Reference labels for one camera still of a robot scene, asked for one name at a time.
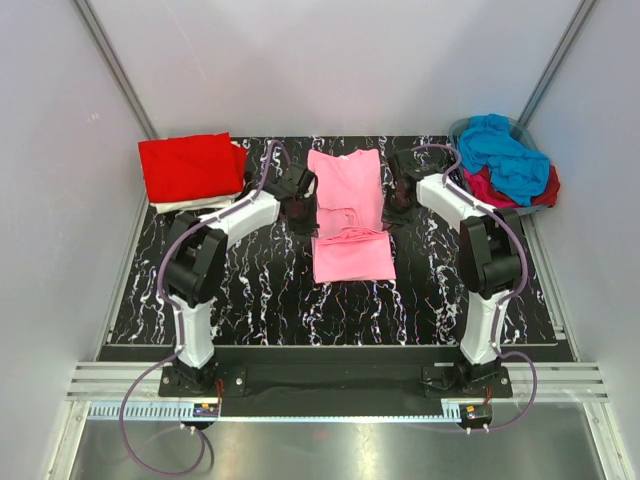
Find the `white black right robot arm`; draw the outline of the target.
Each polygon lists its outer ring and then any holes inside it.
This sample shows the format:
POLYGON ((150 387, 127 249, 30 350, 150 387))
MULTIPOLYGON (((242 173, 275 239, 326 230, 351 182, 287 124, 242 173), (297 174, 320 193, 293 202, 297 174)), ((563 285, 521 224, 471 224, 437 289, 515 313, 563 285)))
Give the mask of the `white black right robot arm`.
POLYGON ((450 179, 456 162, 443 173, 430 173, 417 159, 418 147, 386 159, 392 186, 385 194, 383 222, 405 225, 423 207, 435 212, 459 235, 458 274, 468 291, 465 331, 458 358, 439 380, 427 384, 441 390, 467 388, 498 374, 503 358, 500 339, 508 305, 527 284, 528 262, 520 236, 519 213, 498 209, 468 193, 450 179))

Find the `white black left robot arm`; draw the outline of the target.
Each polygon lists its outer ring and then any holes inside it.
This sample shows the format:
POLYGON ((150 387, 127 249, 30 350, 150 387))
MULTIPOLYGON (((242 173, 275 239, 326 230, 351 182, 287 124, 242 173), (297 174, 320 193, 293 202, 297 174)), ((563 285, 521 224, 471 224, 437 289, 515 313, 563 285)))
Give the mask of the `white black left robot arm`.
POLYGON ((182 376, 202 383, 214 371, 211 305, 225 277, 229 248, 280 218, 297 235, 315 235, 317 189, 317 175, 293 165, 216 213, 175 217, 158 273, 158 294, 172 308, 176 346, 171 362, 182 376))

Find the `pink t shirt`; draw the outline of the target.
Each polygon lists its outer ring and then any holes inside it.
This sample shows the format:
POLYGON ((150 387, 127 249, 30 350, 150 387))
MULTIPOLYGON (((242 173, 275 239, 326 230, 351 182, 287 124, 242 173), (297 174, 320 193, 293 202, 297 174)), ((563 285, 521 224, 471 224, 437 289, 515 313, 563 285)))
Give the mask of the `pink t shirt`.
POLYGON ((334 157, 311 150, 307 165, 318 179, 314 281, 394 280, 390 236, 382 222, 379 152, 356 150, 334 157))

